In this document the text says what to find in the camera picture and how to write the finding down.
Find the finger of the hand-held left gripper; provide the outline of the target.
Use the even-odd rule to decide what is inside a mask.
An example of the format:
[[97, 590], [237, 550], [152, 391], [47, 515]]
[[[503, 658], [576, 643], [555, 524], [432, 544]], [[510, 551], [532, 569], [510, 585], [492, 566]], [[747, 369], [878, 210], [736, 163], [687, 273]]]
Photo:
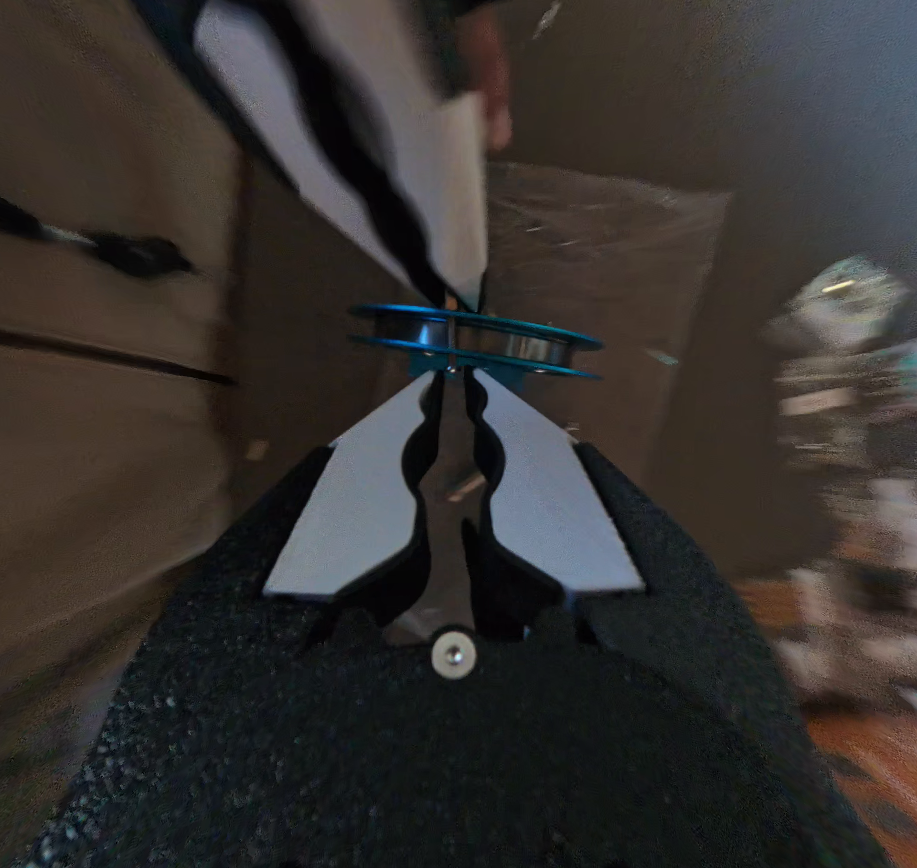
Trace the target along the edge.
[[306, 205], [435, 306], [447, 285], [424, 224], [352, 126], [332, 64], [284, 3], [205, 0], [192, 46]]
[[487, 273], [483, 104], [460, 0], [288, 0], [343, 96], [347, 185], [381, 252], [436, 306], [480, 309]]

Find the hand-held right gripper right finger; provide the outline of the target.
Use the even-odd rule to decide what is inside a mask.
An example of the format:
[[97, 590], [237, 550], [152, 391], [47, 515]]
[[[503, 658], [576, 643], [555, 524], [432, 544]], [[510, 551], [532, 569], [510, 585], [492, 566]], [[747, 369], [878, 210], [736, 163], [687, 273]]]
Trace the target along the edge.
[[497, 547], [576, 597], [644, 592], [578, 440], [484, 370], [465, 376], [483, 521]]

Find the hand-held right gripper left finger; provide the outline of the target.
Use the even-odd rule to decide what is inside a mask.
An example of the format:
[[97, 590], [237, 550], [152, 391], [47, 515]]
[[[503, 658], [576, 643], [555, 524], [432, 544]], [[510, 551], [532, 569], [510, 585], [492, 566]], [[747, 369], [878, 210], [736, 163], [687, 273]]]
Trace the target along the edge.
[[437, 456], [437, 373], [414, 379], [329, 448], [264, 584], [267, 598], [342, 599], [419, 536], [419, 482]]

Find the blue round turntable assembly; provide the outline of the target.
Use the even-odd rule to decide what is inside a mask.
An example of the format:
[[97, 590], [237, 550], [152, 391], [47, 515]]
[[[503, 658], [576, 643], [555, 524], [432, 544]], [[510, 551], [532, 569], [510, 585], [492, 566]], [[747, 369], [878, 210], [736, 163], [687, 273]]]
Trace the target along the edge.
[[512, 390], [530, 375], [601, 379], [575, 361], [580, 352], [602, 350], [602, 342], [552, 325], [406, 304], [363, 304], [350, 313], [372, 324], [369, 334], [351, 340], [406, 353], [413, 378], [481, 370]]

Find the person's left hand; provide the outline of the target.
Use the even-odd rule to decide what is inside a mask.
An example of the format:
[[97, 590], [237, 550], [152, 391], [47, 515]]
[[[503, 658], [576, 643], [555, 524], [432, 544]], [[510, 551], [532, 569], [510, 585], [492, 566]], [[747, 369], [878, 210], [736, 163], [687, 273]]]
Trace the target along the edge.
[[486, 3], [463, 15], [456, 39], [469, 85], [482, 100], [487, 148], [503, 151], [512, 140], [510, 64], [495, 5]]

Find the clear plastic bag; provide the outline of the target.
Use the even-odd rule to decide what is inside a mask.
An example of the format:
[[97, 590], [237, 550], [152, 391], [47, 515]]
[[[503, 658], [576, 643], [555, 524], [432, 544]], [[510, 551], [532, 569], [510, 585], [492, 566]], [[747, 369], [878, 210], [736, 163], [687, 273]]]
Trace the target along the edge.
[[528, 375], [522, 396], [641, 483], [732, 195], [556, 167], [488, 168], [486, 308], [590, 335], [578, 369]]

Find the pile of small hardware bags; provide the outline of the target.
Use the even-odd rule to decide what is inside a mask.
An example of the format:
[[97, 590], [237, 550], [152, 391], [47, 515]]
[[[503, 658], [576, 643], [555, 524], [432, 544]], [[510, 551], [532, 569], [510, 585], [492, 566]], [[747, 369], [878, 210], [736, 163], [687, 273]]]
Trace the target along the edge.
[[802, 696], [915, 709], [915, 289], [865, 255], [829, 265], [768, 326], [777, 441], [814, 487], [827, 551], [790, 570], [778, 654]]

